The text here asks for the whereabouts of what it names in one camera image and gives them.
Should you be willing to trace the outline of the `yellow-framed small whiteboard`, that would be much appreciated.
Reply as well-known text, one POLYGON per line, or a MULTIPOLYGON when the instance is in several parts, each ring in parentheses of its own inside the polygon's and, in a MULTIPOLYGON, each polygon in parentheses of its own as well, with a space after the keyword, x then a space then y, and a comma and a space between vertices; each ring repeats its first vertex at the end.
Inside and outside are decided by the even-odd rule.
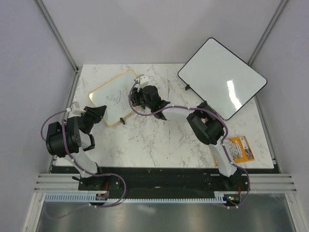
POLYGON ((133 112, 128 97, 136 77, 136 72, 128 69, 88 94, 95 107, 107 107, 103 116, 107 126, 114 126, 133 112))

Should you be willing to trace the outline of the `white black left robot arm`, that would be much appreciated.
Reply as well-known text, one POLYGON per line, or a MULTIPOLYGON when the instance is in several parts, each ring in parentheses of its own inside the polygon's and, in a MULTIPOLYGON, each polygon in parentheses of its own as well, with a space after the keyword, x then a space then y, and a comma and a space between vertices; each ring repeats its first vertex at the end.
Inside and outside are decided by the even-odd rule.
POLYGON ((95 148, 95 138, 91 130, 103 119, 106 109, 106 105, 86 106, 83 110, 73 105, 66 111, 71 111, 75 116, 61 123, 50 123, 46 136, 42 137, 50 155, 70 162, 80 173, 79 178, 73 179, 88 190, 105 189, 108 183, 108 178, 101 175, 101 168, 86 154, 86 151, 95 148))

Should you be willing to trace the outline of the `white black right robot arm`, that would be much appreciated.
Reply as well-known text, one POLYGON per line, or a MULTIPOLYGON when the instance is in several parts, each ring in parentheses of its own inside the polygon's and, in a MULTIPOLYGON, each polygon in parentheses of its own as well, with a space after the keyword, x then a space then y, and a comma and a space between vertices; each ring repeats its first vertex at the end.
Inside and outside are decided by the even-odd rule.
POLYGON ((197 107, 177 106, 161 99, 155 86, 137 88, 134 85, 129 93, 129 104, 140 116, 147 116, 147 114, 137 112, 134 109, 136 106, 148 108, 150 110, 148 116, 154 116, 157 119, 186 120, 197 139, 207 145, 214 155, 222 187, 233 190, 239 184, 240 173, 224 146, 224 139, 228 134, 227 126, 206 101, 197 107))

